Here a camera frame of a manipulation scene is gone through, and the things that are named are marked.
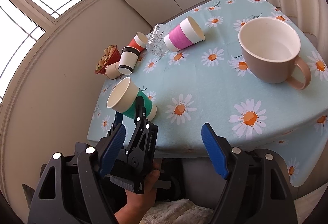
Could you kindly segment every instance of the wall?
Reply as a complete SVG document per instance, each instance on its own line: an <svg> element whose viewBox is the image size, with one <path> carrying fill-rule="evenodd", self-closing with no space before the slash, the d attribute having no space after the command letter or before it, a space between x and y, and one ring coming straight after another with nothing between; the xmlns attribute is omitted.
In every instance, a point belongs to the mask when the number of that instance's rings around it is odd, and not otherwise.
<svg viewBox="0 0 328 224"><path fill-rule="evenodd" d="M86 142L104 75L96 62L109 44L124 46L150 26L124 0L98 0L47 46L24 81L11 112L4 145L9 203L26 223L22 183L36 188L40 168L55 152L74 153Z"/></svg>

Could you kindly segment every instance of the pink band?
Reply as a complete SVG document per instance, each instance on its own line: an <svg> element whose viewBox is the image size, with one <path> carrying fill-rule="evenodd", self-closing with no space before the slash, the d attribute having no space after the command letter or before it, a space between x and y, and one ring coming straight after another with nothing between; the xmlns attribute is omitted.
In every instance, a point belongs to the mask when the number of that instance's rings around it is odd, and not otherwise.
<svg viewBox="0 0 328 224"><path fill-rule="evenodd" d="M169 38L173 45L180 50L193 44L183 33L180 24L170 31Z"/></svg>

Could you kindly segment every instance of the light blue floral tablecloth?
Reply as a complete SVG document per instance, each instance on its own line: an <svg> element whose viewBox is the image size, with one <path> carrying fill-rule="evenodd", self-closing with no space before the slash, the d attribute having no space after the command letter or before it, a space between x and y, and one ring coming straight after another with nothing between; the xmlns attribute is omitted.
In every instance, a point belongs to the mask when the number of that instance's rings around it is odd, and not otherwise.
<svg viewBox="0 0 328 224"><path fill-rule="evenodd" d="M172 28L191 15L205 33L201 41L160 60L143 51L132 81L157 105L157 157L206 156L200 130L209 122L217 135L244 150L266 148L286 161L291 183L304 183L328 138L328 71L307 37L288 17L265 0L212 0L172 20ZM301 39L300 56L312 70L302 91L287 83L256 78L241 55L238 30L262 16L289 23ZM106 107L111 90L122 80L106 80L92 116L88 140L106 135L115 112ZM128 143L134 130L124 117Z"/></svg>

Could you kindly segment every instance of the blue gripper pad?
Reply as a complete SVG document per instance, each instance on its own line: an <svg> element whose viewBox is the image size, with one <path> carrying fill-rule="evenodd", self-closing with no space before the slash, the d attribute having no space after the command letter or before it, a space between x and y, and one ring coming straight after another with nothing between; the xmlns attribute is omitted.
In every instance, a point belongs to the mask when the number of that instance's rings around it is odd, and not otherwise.
<svg viewBox="0 0 328 224"><path fill-rule="evenodd" d="M109 174L114 166L116 157L118 156L119 151L122 148L122 145L125 141L125 126L122 124L115 136L112 138L110 144L108 145L106 151L104 152L99 169L99 175L104 177Z"/></svg>
<svg viewBox="0 0 328 224"><path fill-rule="evenodd" d="M202 141L206 151L212 161L217 174L220 174L223 179L227 179L229 171L227 168L227 159L215 137L216 134L208 123L202 126L201 130Z"/></svg>

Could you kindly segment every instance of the silver bolt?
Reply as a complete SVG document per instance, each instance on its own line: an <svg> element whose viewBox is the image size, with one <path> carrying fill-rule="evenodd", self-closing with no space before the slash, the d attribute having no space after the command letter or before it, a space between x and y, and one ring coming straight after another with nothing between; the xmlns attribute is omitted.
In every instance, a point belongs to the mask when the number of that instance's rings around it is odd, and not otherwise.
<svg viewBox="0 0 328 224"><path fill-rule="evenodd" d="M60 154L60 153L54 153L54 154L52 155L52 157L53 157L53 159L58 159L58 158L61 157L61 154Z"/></svg>
<svg viewBox="0 0 328 224"><path fill-rule="evenodd" d="M266 154L265 155L265 158L267 159L267 160L273 160L273 156L272 156L272 154Z"/></svg>
<svg viewBox="0 0 328 224"><path fill-rule="evenodd" d="M234 147L234 148L232 148L232 153L234 153L234 154L240 154L241 153L241 149L238 148L238 147Z"/></svg>
<svg viewBox="0 0 328 224"><path fill-rule="evenodd" d="M86 148L86 150L85 150L85 152L86 152L87 154L92 154L94 151L95 151L95 148L94 148L94 147L88 147L88 148Z"/></svg>

